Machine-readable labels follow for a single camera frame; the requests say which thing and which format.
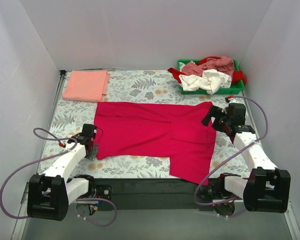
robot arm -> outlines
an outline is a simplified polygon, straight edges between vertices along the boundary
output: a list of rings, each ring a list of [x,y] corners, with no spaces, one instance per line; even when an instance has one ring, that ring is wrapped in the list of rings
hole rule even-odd
[[[82,132],[69,140],[65,149],[69,152],[60,156],[42,174],[35,174],[29,180],[27,214],[29,217],[61,221],[67,214],[69,204],[78,197],[93,195],[94,178],[79,175],[69,180],[69,176],[79,161],[93,149],[97,127],[84,124]]]
[[[246,107],[235,99],[228,102],[227,107],[211,106],[202,124],[208,126],[210,119],[214,121],[212,127],[226,133],[232,143],[243,149],[257,139],[255,131],[245,125]],[[240,176],[222,174],[221,186],[241,199],[248,211],[284,213],[288,207],[290,174],[280,170],[271,162],[262,147],[256,143],[241,154],[248,166],[250,176],[243,179]]]

red garment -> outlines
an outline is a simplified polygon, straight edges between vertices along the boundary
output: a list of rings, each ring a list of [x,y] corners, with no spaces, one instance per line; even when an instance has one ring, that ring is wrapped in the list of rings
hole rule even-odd
[[[216,131],[201,124],[211,105],[99,102],[96,157],[170,157],[171,175],[198,184],[209,173],[215,148]]]

green basket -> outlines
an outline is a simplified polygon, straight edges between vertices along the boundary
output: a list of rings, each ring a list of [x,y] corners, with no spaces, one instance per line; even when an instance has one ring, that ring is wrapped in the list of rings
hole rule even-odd
[[[180,71],[180,63],[187,64],[191,61],[193,61],[195,64],[198,64],[200,59],[194,59],[194,60],[193,59],[180,59],[180,60],[178,60],[178,70]],[[237,61],[233,60],[233,62],[234,62],[235,71],[239,71]],[[204,89],[201,89],[201,88],[199,88],[196,91],[184,91],[182,86],[180,86],[179,88],[180,88],[181,94],[185,94],[185,95],[186,94],[208,95],[207,90],[204,90]],[[241,91],[243,91],[244,89],[245,89],[244,82],[242,80],[240,80],[240,81],[237,81],[236,83],[234,83],[230,88],[219,88],[219,90],[215,94],[219,94],[219,95],[238,94]]]

floral fabric surface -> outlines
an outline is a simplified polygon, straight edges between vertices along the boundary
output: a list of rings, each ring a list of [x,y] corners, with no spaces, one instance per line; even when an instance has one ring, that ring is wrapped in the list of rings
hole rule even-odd
[[[103,101],[182,105],[212,101],[219,107],[226,105],[225,95],[180,94],[179,84],[166,70],[116,70],[109,71],[109,74],[110,80]],[[70,72],[66,75],[62,92],[67,87],[70,75]],[[71,137],[81,131],[83,124],[93,124],[96,107],[97,103],[63,100],[60,97],[49,130],[60,138]],[[252,124],[248,114],[246,123]],[[62,151],[63,148],[56,141],[46,141],[42,157]],[[218,132],[210,171],[237,151],[230,139],[224,133]],[[52,158],[42,161],[38,173],[48,169],[55,160]],[[71,175],[87,174],[95,178],[175,178],[169,175],[169,168],[168,157],[122,155],[104,160],[82,159]],[[211,178],[218,177],[220,173],[249,176],[248,167],[241,155],[222,166]]]

white wall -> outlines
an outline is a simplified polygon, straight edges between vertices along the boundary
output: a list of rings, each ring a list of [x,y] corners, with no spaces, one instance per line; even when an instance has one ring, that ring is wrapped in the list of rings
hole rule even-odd
[[[46,128],[59,72],[20,1],[0,0],[0,187],[17,167],[40,157],[43,142],[32,129]],[[14,215],[36,167],[24,169],[3,193]],[[0,240],[9,240],[15,220],[0,209]]]
[[[240,67],[247,95],[264,106],[269,157],[291,174],[292,208],[300,227],[300,0],[273,0]],[[264,118],[253,107],[259,133]]]
[[[272,0],[21,0],[59,70],[240,62]]]

